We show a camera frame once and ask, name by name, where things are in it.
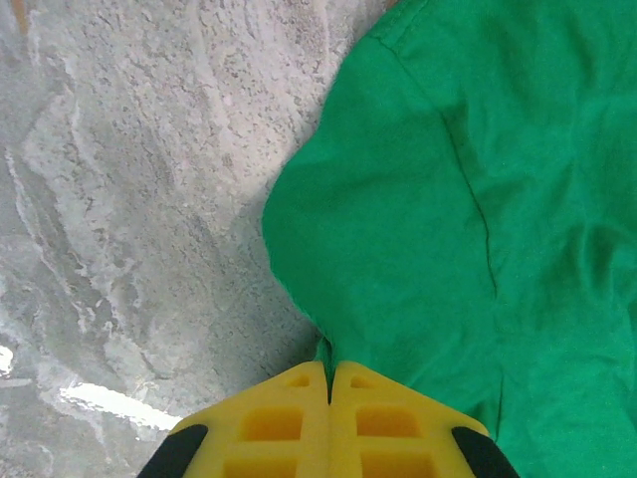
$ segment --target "stone texture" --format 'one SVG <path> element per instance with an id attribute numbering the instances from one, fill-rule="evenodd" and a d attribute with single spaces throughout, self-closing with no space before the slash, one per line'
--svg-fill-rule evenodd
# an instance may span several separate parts
<path id="1" fill-rule="evenodd" d="M 311 356 L 268 189 L 382 0 L 0 0 L 0 476 L 134 476 Z"/>

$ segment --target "yellow object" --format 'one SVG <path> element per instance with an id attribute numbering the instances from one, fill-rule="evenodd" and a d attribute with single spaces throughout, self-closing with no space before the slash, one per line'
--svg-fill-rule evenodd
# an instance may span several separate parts
<path id="1" fill-rule="evenodd" d="M 470 478 L 451 430 L 478 421 L 362 365 L 307 362 L 182 420 L 208 432 L 184 478 Z"/>

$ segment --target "gray marble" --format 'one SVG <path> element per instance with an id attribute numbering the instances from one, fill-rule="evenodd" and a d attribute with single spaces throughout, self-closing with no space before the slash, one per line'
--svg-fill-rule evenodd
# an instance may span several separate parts
<path id="1" fill-rule="evenodd" d="M 0 476 L 134 476 L 311 356 L 260 215 L 382 4 L 0 0 Z"/>

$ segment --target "black corner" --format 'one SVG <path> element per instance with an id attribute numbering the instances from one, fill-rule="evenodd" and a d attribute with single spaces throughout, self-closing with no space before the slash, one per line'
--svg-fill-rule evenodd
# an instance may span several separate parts
<path id="1" fill-rule="evenodd" d="M 207 426 L 192 425 L 168 436 L 137 478 L 183 478 L 207 433 Z"/>
<path id="2" fill-rule="evenodd" d="M 491 438 L 464 426 L 451 432 L 476 478 L 520 478 Z"/>

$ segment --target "green fabric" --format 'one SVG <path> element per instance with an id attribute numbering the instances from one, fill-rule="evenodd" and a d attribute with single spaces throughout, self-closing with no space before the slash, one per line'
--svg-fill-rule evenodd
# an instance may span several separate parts
<path id="1" fill-rule="evenodd" d="M 355 360 L 523 477 L 637 477 L 637 2 L 403 0 L 344 61 L 263 218 Z"/>

